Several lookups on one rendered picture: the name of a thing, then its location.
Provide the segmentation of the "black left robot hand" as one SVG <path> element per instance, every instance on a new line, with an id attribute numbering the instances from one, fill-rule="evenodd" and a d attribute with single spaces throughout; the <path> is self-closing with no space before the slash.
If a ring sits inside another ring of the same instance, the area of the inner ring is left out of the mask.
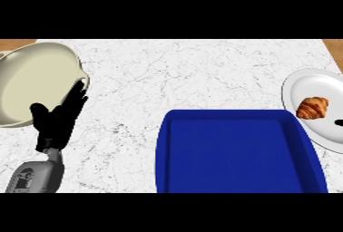
<path id="1" fill-rule="evenodd" d="M 52 111 L 42 103 L 34 103 L 30 107 L 34 127 L 39 131 L 36 145 L 39 152 L 46 149 L 62 150 L 67 146 L 83 105 L 89 99 L 83 86 L 83 81 L 79 81 L 67 94 L 64 103 Z"/>

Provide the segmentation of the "brown croissant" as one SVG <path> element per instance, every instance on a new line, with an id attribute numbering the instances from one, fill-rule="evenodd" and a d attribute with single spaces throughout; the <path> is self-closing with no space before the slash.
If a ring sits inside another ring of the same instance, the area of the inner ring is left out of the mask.
<path id="1" fill-rule="evenodd" d="M 305 120 L 317 120 L 326 117 L 329 100 L 323 97 L 305 98 L 296 110 L 296 117 Z"/>

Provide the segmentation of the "white round plate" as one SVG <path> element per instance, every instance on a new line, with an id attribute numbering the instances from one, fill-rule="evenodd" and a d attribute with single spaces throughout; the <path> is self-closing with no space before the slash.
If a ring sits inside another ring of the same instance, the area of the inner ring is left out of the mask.
<path id="1" fill-rule="evenodd" d="M 284 109 L 296 114 L 303 99 L 311 97 L 329 100 L 326 117 L 297 120 L 311 140 L 330 151 L 343 154 L 343 126 L 336 125 L 336 120 L 343 120 L 343 75 L 321 69 L 293 72 L 281 86 Z"/>

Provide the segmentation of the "blue rectangular tray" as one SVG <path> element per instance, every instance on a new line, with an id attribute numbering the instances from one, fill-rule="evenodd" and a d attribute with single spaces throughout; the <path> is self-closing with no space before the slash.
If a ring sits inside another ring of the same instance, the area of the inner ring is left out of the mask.
<path id="1" fill-rule="evenodd" d="M 324 193 L 323 166 L 286 110 L 173 110 L 156 148 L 160 193 Z"/>

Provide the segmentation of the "cream round pot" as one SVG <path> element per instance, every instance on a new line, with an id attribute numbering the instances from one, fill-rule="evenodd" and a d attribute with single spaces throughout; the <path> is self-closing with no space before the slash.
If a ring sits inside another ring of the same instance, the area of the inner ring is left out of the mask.
<path id="1" fill-rule="evenodd" d="M 30 106 L 52 111 L 64 102 L 77 81 L 89 89 L 90 77 L 79 56 L 61 43 L 33 43 L 0 52 L 0 128 L 33 124 Z"/>

